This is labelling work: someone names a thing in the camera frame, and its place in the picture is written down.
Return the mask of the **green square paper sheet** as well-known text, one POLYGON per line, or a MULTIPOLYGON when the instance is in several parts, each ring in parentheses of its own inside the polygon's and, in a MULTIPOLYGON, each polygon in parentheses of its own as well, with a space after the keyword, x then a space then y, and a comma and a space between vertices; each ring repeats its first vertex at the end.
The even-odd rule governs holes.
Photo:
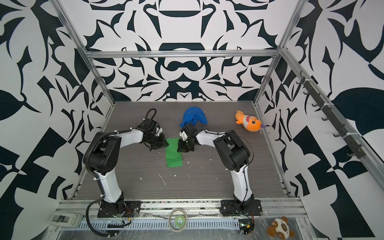
POLYGON ((182 153, 178 152, 179 138, 167 138, 166 162, 168 168, 181 167, 183 165, 182 153))

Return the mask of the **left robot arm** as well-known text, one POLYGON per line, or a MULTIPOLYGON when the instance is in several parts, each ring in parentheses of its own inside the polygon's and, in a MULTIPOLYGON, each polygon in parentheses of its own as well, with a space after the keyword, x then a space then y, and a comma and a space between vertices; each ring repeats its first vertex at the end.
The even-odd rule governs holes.
POLYGON ((115 168, 120 149, 134 144, 143 144, 151 151, 169 146, 160 124, 152 119, 144 119, 139 126, 128 130, 98 132, 88 147, 83 163, 87 172, 98 182, 103 201, 115 204, 123 198, 115 168))

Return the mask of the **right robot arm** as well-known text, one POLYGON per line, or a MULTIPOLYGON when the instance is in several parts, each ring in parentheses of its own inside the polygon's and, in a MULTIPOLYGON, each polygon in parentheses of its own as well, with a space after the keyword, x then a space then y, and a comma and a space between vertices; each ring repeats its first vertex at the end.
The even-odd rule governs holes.
POLYGON ((178 152, 188 153, 195 146, 214 147, 223 163, 231 172, 234 184, 234 199, 245 204, 254 199, 248 177, 248 167, 254 157, 249 142, 235 131, 213 132, 198 130, 193 124, 187 124, 179 132, 178 152))

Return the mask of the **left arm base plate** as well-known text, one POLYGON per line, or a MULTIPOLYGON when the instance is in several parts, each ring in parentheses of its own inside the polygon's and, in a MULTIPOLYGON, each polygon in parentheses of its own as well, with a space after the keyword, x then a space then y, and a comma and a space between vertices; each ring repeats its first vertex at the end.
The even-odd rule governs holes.
POLYGON ((123 218, 130 218, 140 213, 141 201, 119 201, 117 203, 108 203, 101 201, 98 218, 112 218, 120 215, 123 218))

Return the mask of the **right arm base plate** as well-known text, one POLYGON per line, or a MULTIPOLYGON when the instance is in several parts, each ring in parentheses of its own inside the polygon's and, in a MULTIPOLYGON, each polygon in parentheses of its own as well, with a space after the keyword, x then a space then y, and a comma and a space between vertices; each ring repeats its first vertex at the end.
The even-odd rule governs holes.
POLYGON ((260 200, 250 198, 245 202, 238 200, 221 200, 220 213, 223 216, 261 216, 262 206, 260 200))

